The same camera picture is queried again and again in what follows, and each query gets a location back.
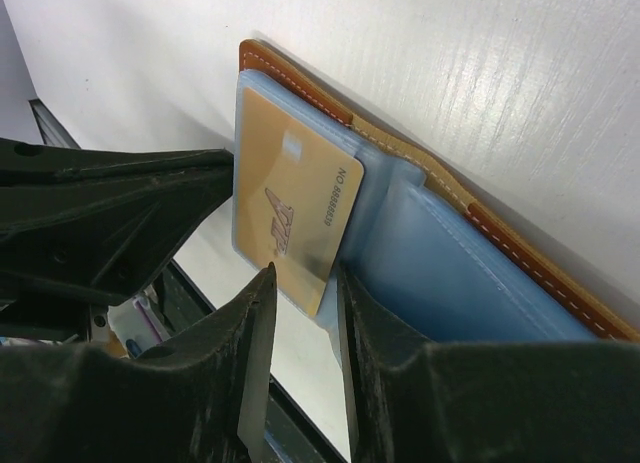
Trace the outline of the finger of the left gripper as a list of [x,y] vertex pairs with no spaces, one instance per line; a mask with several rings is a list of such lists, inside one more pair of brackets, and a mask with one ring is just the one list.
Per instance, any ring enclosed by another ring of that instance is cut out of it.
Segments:
[[231,153],[220,149],[126,153],[1,141],[3,186],[60,184],[232,166]]
[[1,191],[1,295],[118,305],[231,195],[229,166]]

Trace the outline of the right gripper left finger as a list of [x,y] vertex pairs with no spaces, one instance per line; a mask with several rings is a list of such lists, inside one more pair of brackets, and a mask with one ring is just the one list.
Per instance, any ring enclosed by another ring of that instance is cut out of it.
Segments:
[[92,344],[1,352],[5,462],[257,462],[277,303],[262,269],[230,302],[135,359]]

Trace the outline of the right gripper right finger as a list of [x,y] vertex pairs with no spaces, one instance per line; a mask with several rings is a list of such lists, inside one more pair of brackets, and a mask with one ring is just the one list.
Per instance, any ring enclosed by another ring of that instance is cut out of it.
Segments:
[[355,462],[635,462],[633,343],[434,343],[346,268],[338,321]]

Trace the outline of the brown leather card holder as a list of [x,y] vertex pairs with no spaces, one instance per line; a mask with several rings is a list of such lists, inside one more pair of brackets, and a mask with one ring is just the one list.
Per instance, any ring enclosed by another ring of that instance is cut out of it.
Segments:
[[348,133],[364,176],[313,318],[338,334],[341,265],[430,339],[637,341],[638,331],[533,248],[428,150],[365,119],[265,43],[239,46],[235,174],[243,89]]

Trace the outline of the gold VIP card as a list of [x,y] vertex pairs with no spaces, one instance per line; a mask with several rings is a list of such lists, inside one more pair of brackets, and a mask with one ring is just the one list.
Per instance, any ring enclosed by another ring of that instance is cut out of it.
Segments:
[[347,132],[257,90],[243,89],[234,242],[274,263],[278,285],[315,316],[364,176]]

